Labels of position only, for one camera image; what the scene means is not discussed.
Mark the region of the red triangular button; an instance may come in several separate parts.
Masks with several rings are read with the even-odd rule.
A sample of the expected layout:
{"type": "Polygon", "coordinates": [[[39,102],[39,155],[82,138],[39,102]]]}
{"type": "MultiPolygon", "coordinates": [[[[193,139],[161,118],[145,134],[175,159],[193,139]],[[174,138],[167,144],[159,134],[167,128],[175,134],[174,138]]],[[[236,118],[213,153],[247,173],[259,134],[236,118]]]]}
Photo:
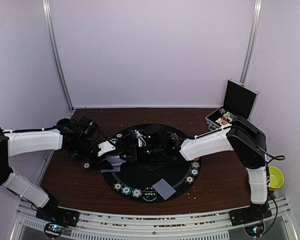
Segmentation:
{"type": "Polygon", "coordinates": [[[177,135],[176,133],[173,133],[172,135],[170,135],[170,138],[171,138],[172,140],[175,140],[175,141],[178,141],[178,140],[179,140],[179,137],[178,137],[178,135],[177,135]]]}

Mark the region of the dealt playing card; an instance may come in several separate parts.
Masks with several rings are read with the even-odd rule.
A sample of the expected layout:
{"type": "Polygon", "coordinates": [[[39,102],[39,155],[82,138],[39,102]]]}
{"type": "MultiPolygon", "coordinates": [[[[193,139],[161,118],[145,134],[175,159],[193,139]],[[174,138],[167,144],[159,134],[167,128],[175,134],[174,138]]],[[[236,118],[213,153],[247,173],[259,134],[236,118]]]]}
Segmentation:
{"type": "Polygon", "coordinates": [[[120,172],[121,171],[121,166],[117,165],[114,166],[113,169],[102,169],[100,172],[101,173],[112,173],[112,172],[120,172]]]}
{"type": "Polygon", "coordinates": [[[176,190],[163,178],[152,185],[154,190],[164,199],[169,199],[176,193],[176,190]]]}

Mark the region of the blue-backed playing card deck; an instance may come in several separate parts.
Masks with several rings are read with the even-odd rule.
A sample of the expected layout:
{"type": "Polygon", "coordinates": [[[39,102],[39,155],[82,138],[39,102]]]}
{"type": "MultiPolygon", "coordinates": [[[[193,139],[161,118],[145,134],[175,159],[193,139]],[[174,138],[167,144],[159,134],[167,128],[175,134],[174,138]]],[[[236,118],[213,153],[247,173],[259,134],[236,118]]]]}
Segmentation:
{"type": "Polygon", "coordinates": [[[121,159],[119,155],[108,154],[105,158],[113,167],[120,166],[125,163],[124,159],[121,159]]]}

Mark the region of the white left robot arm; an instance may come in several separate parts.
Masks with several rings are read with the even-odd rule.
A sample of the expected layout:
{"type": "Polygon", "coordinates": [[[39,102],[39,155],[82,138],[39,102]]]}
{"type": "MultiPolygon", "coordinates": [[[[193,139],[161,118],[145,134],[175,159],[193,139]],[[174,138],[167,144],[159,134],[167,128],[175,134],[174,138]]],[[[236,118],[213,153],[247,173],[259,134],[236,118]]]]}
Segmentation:
{"type": "Polygon", "coordinates": [[[9,165],[11,157],[33,152],[67,150],[89,159],[96,169],[112,169],[104,155],[117,149],[106,139],[92,140],[95,133],[102,134],[99,125],[89,118],[79,121],[63,118],[46,128],[3,130],[0,127],[0,186],[28,200],[51,222],[62,218],[57,201],[41,187],[33,184],[9,165]]]}

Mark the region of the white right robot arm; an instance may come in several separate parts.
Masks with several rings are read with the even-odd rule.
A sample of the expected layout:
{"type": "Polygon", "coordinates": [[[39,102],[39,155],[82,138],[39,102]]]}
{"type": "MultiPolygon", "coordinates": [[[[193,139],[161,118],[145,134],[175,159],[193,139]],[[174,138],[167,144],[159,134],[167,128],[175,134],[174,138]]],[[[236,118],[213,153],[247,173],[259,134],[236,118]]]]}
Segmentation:
{"type": "Polygon", "coordinates": [[[174,140],[161,124],[150,124],[140,134],[129,130],[131,143],[124,144],[120,157],[128,164],[164,163],[183,165],[203,156],[234,151],[247,169],[250,202],[249,220],[258,220],[265,212],[268,198],[266,136],[242,116],[213,131],[174,140]]]}

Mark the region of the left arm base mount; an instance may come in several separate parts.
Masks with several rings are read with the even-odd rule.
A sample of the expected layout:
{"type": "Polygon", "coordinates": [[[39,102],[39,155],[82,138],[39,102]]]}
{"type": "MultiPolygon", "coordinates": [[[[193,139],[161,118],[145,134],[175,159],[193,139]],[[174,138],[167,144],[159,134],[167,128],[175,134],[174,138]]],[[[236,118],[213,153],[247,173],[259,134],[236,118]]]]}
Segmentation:
{"type": "Polygon", "coordinates": [[[41,220],[49,221],[66,227],[76,227],[80,213],[75,210],[57,208],[56,213],[44,212],[42,209],[36,212],[35,217],[41,220]]]}

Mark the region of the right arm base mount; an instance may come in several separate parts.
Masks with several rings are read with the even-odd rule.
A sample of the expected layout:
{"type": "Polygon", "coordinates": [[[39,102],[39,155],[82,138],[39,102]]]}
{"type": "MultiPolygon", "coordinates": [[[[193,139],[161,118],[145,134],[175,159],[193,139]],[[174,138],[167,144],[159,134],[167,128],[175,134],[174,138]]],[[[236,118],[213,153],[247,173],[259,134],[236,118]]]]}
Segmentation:
{"type": "Polygon", "coordinates": [[[229,217],[232,226],[246,225],[253,222],[260,222],[272,216],[272,211],[264,207],[245,207],[231,210],[229,217]]]}

